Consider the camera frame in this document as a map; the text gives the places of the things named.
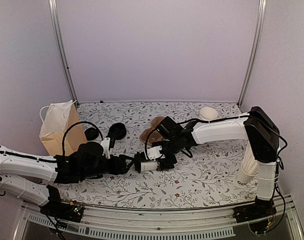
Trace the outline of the white paper coffee cup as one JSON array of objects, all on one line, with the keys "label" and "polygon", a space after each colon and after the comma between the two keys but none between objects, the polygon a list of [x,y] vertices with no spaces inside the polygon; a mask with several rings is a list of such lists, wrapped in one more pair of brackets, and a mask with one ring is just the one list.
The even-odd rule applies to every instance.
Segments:
[{"label": "white paper coffee cup", "polygon": [[155,171],[158,168],[157,161],[146,161],[141,163],[140,172]]}]

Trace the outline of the brown cardboard cup carrier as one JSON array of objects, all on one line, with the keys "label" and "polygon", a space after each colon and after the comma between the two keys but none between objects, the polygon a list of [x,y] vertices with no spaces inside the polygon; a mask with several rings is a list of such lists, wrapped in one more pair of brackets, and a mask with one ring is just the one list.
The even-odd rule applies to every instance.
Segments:
[{"label": "brown cardboard cup carrier", "polygon": [[148,139],[147,145],[151,146],[154,142],[163,141],[163,136],[158,132],[152,132],[160,123],[164,120],[163,116],[157,116],[151,121],[151,126],[148,129],[145,129],[139,139],[142,143],[145,143],[146,139]]}]

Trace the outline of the black plastic cup lid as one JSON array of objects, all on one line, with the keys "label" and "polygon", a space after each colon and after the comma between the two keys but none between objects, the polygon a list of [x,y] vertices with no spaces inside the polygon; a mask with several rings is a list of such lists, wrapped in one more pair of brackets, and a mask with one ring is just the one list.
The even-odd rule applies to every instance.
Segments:
[{"label": "black plastic cup lid", "polygon": [[144,153],[143,152],[137,152],[134,155],[134,167],[135,171],[140,173],[141,172],[141,162],[144,160]]}]

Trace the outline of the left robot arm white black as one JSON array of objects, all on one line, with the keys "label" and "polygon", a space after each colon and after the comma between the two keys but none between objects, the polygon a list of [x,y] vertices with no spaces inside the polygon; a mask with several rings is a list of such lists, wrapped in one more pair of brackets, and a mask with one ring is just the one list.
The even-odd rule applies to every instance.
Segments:
[{"label": "left robot arm white black", "polygon": [[66,213],[55,187],[29,181],[36,178],[55,184],[77,184],[85,179],[99,179],[104,174],[124,175],[134,160],[125,155],[103,154],[97,142],[87,142],[69,156],[40,156],[13,151],[0,145],[0,189],[39,206],[45,206],[55,217]]}]

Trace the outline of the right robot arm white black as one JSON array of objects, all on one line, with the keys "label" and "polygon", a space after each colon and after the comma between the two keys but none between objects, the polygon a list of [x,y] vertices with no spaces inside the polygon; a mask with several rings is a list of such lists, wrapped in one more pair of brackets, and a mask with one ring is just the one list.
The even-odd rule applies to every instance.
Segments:
[{"label": "right robot arm white black", "polygon": [[250,213],[261,218],[270,209],[269,200],[274,194],[276,162],[279,149],[279,130],[266,113],[258,106],[249,112],[215,120],[192,118],[175,122],[165,117],[154,128],[165,138],[165,143],[145,148],[147,160],[175,155],[182,150],[209,142],[225,140],[247,140],[254,160],[258,163],[258,189],[256,203]]}]

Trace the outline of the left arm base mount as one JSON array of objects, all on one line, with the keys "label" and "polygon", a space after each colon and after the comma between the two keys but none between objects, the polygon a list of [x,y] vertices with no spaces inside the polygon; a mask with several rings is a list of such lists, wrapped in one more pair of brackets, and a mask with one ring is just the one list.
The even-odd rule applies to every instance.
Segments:
[{"label": "left arm base mount", "polygon": [[68,203],[51,200],[40,209],[42,214],[49,217],[76,223],[81,222],[84,213],[84,206],[75,200]]}]

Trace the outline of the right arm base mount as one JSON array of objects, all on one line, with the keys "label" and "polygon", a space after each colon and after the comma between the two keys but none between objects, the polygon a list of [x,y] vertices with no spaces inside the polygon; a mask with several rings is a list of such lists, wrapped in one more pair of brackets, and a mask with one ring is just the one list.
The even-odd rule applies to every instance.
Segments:
[{"label": "right arm base mount", "polygon": [[268,232],[274,222],[275,214],[276,208],[272,199],[260,200],[257,197],[254,203],[233,209],[233,218],[236,222],[247,222],[251,232],[256,235]]}]

